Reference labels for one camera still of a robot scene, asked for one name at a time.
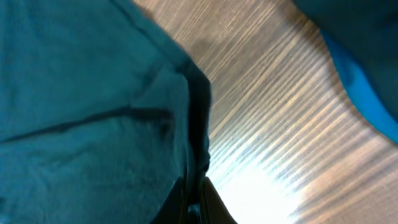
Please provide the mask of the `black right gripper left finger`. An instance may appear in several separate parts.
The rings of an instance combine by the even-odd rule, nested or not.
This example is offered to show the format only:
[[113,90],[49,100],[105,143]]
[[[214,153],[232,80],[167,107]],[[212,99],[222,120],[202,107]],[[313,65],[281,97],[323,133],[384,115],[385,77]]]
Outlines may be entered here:
[[185,179],[179,177],[150,224],[186,224],[187,207]]

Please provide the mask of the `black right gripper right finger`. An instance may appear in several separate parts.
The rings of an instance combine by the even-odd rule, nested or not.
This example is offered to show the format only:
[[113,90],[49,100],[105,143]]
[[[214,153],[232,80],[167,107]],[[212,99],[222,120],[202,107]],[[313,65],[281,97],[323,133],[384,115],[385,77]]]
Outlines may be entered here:
[[200,191],[200,220],[201,224],[237,224],[208,177]]

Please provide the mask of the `dark green t-shirt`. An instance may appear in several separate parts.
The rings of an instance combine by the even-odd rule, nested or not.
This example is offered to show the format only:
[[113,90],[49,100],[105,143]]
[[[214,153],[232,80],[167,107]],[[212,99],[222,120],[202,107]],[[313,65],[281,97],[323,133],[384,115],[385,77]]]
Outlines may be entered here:
[[204,178],[210,104],[132,1],[2,1],[1,222],[150,223]]

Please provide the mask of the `bright blue t-shirt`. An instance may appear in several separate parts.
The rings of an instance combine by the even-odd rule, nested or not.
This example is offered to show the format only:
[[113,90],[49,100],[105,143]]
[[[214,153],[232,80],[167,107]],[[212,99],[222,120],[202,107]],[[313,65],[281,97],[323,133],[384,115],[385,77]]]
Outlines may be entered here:
[[377,97],[354,58],[326,32],[321,31],[336,71],[355,108],[376,130],[397,143],[397,121]]

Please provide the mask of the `black ribbed garment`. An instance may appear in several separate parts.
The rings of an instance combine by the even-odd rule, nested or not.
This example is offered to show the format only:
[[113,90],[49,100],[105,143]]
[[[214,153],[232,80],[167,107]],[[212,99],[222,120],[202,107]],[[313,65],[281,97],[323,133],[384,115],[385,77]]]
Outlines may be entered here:
[[397,0],[294,0],[358,63],[387,111],[397,118]]

